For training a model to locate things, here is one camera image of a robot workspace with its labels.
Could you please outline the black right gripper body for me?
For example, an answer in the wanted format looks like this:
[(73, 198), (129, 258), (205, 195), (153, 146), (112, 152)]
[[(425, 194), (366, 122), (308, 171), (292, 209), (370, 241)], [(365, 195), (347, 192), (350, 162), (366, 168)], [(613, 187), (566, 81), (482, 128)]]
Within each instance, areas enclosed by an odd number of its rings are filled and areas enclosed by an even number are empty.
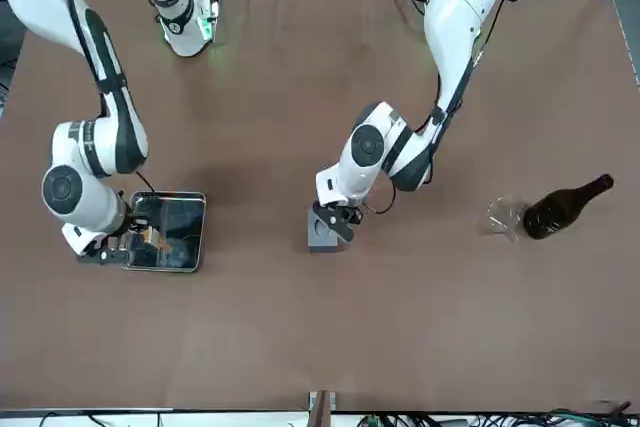
[(118, 240), (119, 247), (131, 247), (147, 241), (150, 219), (146, 214), (130, 212), (125, 216), (123, 231)]

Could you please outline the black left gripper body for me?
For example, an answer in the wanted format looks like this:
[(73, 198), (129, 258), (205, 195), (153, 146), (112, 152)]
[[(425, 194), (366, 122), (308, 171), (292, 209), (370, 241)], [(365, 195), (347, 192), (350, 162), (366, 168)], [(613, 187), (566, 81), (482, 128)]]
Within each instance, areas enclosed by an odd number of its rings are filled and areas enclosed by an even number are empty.
[(329, 213), (329, 223), (331, 225), (359, 225), (363, 218), (363, 213), (358, 206), (332, 202), (325, 205), (324, 208)]

